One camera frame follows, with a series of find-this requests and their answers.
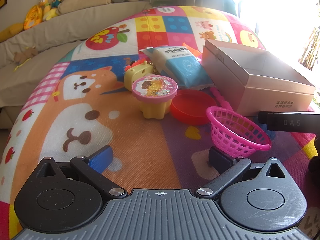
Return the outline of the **pink plastic toy basket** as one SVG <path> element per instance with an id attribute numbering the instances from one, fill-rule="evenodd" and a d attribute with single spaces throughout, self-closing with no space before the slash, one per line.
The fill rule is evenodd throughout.
<path id="1" fill-rule="evenodd" d="M 229 109 L 206 109 L 215 147 L 233 158 L 248 158 L 257 151 L 269 151 L 270 137 L 256 123 Z"/>

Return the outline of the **pink plastic toy utensil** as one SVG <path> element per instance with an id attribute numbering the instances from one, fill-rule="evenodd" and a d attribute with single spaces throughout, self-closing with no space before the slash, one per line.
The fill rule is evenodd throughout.
<path id="1" fill-rule="evenodd" d="M 221 93 L 219 92 L 219 90 L 216 87 L 211 87 L 210 92 L 216 98 L 216 100 L 218 101 L 218 103 L 220 104 L 221 107 L 228 109 L 230 111 L 233 111 L 229 102 L 225 100 L 225 98 L 221 95 Z"/>

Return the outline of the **red plastic lid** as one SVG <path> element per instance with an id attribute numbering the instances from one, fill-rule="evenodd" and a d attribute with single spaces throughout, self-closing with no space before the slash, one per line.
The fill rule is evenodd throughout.
<path id="1" fill-rule="evenodd" d="M 170 113 L 184 124 L 200 126 L 209 123 L 206 110 L 212 106 L 217 106 L 217 103 L 205 92 L 182 89 L 173 98 Z"/>

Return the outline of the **yellow cup with pink lid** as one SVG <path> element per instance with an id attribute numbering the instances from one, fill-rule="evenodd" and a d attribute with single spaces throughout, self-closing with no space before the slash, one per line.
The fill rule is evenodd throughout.
<path id="1" fill-rule="evenodd" d="M 175 80 L 162 76 L 141 77 L 132 84 L 132 94 L 139 101 L 140 111 L 146 119 L 161 120 L 170 112 L 173 98 L 177 95 Z"/>

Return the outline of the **yellow toy camera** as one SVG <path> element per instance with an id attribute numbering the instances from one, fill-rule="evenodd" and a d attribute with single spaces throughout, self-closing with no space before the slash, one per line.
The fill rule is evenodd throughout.
<path id="1" fill-rule="evenodd" d="M 136 80 L 146 75 L 156 73 L 154 66 L 145 59 L 132 62 L 126 66 L 124 70 L 124 86 L 129 91 L 131 91 L 132 84 Z"/>

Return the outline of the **blue white cotton pad pack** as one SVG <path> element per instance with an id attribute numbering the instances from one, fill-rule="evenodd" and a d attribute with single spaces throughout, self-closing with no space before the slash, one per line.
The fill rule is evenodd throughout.
<path id="1" fill-rule="evenodd" d="M 175 80 L 179 88 L 202 90 L 214 83 L 196 56 L 184 46 L 148 47 L 141 49 L 159 74 Z"/>

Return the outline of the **colourful cartoon play mat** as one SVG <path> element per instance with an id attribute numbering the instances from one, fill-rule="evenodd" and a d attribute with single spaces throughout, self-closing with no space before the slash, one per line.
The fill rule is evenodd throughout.
<path id="1" fill-rule="evenodd" d="M 269 131 L 258 114 L 244 116 L 271 149 L 249 156 L 249 170 L 219 199 L 199 198 L 195 191 L 220 175 L 209 164 L 210 121 L 192 126 L 170 112 L 146 119 L 125 88 L 126 66 L 153 65 L 141 49 L 184 46 L 201 64 L 206 40 L 265 50 L 229 13 L 155 7 L 97 32 L 55 64 L 18 115 L 1 159 L 1 239 L 319 239 L 319 132 Z M 103 199 L 71 168 L 72 158 L 106 145 L 113 161 L 102 175 L 127 191 L 124 198 Z"/>

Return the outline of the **pink cardboard box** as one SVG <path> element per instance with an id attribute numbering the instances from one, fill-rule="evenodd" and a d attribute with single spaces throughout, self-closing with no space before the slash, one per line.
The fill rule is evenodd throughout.
<path id="1" fill-rule="evenodd" d="M 260 48 L 206 40 L 201 64 L 233 111 L 243 116 L 306 111 L 314 96 L 312 83 Z"/>

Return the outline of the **beige covered sofa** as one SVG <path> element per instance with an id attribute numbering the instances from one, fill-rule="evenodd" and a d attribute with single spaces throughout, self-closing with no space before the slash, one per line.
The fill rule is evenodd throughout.
<path id="1" fill-rule="evenodd" d="M 43 22 L 1 43 L 1 129 L 11 129 L 54 64 L 97 32 L 150 9 L 148 2 L 101 5 Z"/>

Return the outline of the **small brown plush toy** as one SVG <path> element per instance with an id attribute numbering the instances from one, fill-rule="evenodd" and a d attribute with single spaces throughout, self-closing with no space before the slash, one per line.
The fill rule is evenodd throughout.
<path id="1" fill-rule="evenodd" d="M 35 47 L 27 47 L 24 51 L 20 53 L 15 53 L 14 62 L 18 65 L 25 63 L 25 61 L 32 59 L 38 54 Z"/>

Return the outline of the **yellow banana plush pillow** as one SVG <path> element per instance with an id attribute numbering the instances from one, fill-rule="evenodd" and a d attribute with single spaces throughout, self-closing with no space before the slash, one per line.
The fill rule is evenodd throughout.
<path id="1" fill-rule="evenodd" d="M 12 24 L 11 26 L 0 32 L 0 42 L 4 42 L 22 31 L 24 31 L 23 23 Z"/>

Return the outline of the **yellow orange plush toy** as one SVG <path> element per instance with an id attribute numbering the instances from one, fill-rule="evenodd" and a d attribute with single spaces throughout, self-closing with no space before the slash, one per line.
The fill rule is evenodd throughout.
<path id="1" fill-rule="evenodd" d="M 51 9 L 51 5 L 48 0 L 39 0 L 38 4 L 34 5 L 27 13 L 23 27 L 24 30 L 28 30 L 43 21 L 44 15 Z"/>

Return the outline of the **doll with yellow outfit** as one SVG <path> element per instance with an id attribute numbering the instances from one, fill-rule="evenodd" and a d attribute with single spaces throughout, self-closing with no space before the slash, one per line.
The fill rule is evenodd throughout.
<path id="1" fill-rule="evenodd" d="M 43 21 L 51 20 L 57 16 L 57 7 L 62 0 L 52 0 L 50 3 L 46 2 L 43 6 Z"/>

